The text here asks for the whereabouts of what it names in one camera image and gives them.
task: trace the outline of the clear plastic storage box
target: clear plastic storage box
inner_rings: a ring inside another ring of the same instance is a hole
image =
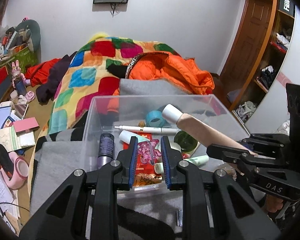
[[[224,105],[214,95],[175,95],[175,96],[97,96],[91,101],[88,117],[83,133],[83,148],[80,167],[86,172],[97,169],[100,135],[109,132],[115,138],[114,159],[123,149],[123,142],[119,140],[120,130],[113,126],[138,126],[145,120],[146,115],[153,110],[162,111],[167,104],[172,104],[183,113],[188,113],[219,130],[234,140],[249,137]],[[166,123],[164,127],[177,128],[176,125]],[[163,135],[152,135],[160,139]],[[195,151],[192,157],[205,155],[203,145]],[[207,171],[215,171],[223,161],[210,158],[199,167]],[[169,192],[164,181],[157,184],[133,187],[130,191],[118,191],[121,197],[143,197]]]

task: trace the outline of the blue tape roll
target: blue tape roll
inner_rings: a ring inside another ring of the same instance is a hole
[[[163,127],[165,122],[160,111],[151,111],[146,115],[146,126],[148,127]]]

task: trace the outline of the metal screw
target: metal screw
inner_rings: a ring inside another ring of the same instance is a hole
[[[120,161],[114,160],[114,161],[110,162],[110,165],[113,167],[118,167],[120,165]]]
[[[225,176],[227,173],[223,170],[223,169],[218,169],[216,171],[216,174],[219,176],[219,177],[223,177]]]
[[[185,160],[182,160],[182,161],[179,161],[179,165],[180,165],[181,167],[186,167],[186,166],[189,165],[189,162],[187,162],[187,161],[185,161]]]
[[[73,172],[74,176],[80,177],[83,174],[83,170],[77,169]]]

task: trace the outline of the colorful quilt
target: colorful quilt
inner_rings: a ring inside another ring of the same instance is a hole
[[[49,124],[40,136],[71,128],[89,109],[94,96],[114,93],[120,80],[107,71],[109,65],[127,65],[139,53],[151,51],[176,54],[164,43],[116,37],[99,38],[84,45],[58,87]]]

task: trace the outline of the green cardboard box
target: green cardboard box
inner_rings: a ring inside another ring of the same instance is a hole
[[[34,66],[37,63],[37,54],[30,51],[28,47],[25,47],[11,58],[1,62],[0,68],[7,66],[9,73],[11,73],[11,64],[16,60],[19,60],[19,67],[21,68],[21,72],[24,74],[28,67]]]

